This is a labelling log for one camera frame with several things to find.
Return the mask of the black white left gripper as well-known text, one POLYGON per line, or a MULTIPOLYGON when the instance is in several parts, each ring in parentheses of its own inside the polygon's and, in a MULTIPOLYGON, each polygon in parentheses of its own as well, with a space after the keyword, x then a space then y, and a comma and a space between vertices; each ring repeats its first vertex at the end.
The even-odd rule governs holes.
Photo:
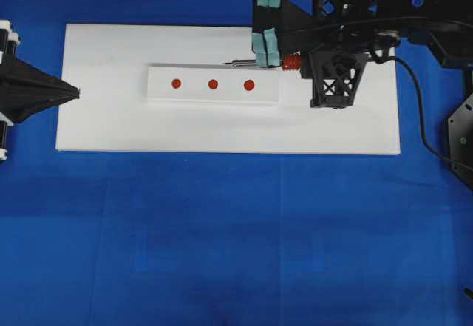
POLYGON ((20 36, 6 19, 1 20, 1 162, 8 158, 10 126, 31 115, 79 99, 79 89, 16 58, 20 36), (6 90, 7 85, 20 89, 6 90))

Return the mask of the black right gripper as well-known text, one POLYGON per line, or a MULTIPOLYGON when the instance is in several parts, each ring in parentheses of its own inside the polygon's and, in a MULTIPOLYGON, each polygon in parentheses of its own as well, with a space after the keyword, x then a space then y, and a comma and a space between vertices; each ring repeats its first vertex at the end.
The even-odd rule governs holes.
POLYGON ((343 109, 353 105, 369 60, 370 0, 311 1, 311 13, 283 1, 282 68, 312 82, 310 107, 343 109))

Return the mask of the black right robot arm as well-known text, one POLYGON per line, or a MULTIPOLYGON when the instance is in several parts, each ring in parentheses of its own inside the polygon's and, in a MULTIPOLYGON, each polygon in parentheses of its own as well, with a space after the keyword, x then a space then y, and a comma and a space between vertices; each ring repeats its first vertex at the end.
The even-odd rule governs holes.
POLYGON ((472 0, 312 0, 289 12, 278 34, 282 69, 312 81, 313 108, 353 105, 365 66, 388 62, 403 39, 447 69, 472 69, 472 0))

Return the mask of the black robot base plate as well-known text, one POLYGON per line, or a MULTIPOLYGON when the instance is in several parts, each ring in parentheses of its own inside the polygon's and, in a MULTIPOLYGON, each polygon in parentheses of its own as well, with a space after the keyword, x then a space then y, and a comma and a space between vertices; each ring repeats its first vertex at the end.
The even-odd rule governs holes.
POLYGON ((449 116, 447 120, 450 158, 456 177, 472 190, 472 171, 461 165, 472 167, 472 95, 449 116))

